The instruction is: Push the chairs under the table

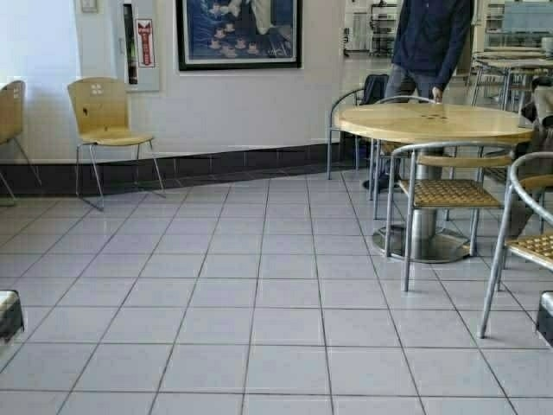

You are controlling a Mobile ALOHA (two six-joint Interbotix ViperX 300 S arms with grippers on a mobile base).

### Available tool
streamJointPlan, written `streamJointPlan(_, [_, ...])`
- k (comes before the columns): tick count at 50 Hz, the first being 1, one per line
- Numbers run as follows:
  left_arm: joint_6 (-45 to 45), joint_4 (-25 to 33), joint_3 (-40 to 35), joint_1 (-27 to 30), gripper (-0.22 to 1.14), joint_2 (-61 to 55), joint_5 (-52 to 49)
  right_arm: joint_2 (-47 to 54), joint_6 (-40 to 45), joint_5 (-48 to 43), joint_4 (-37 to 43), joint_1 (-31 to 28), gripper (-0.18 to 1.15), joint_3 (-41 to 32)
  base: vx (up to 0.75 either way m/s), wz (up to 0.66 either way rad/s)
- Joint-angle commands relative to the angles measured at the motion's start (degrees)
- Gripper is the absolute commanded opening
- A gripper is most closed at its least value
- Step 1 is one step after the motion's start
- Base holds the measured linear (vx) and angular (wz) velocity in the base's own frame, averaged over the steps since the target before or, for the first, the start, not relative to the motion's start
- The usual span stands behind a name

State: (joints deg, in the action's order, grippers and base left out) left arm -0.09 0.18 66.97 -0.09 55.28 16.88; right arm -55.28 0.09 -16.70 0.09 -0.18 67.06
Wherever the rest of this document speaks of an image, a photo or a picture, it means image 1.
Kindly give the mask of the person's hand on table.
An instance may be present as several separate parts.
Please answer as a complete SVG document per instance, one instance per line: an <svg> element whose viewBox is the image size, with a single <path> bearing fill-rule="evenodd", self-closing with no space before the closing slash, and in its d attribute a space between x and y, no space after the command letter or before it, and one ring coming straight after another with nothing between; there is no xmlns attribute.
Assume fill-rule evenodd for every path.
<svg viewBox="0 0 553 415"><path fill-rule="evenodd" d="M443 100L443 91L438 88L437 86L434 86L432 88L432 95L433 95L433 100L437 103L437 104L441 104L442 103L442 100Z"/></svg>

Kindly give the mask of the robot base corner, left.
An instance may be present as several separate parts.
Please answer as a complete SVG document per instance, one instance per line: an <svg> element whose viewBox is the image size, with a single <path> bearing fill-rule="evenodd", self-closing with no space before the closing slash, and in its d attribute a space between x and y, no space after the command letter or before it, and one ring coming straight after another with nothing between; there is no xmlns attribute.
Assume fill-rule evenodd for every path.
<svg viewBox="0 0 553 415"><path fill-rule="evenodd" d="M18 291L1 290L1 342L7 344L25 330L22 301Z"/></svg>

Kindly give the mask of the robot base corner, right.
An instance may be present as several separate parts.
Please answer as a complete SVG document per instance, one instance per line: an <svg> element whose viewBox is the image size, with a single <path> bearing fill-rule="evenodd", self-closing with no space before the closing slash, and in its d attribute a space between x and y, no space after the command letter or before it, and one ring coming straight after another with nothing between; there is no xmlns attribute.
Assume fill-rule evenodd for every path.
<svg viewBox="0 0 553 415"><path fill-rule="evenodd" d="M552 346L552 295L551 290L544 291L539 300L536 329L545 341Z"/></svg>

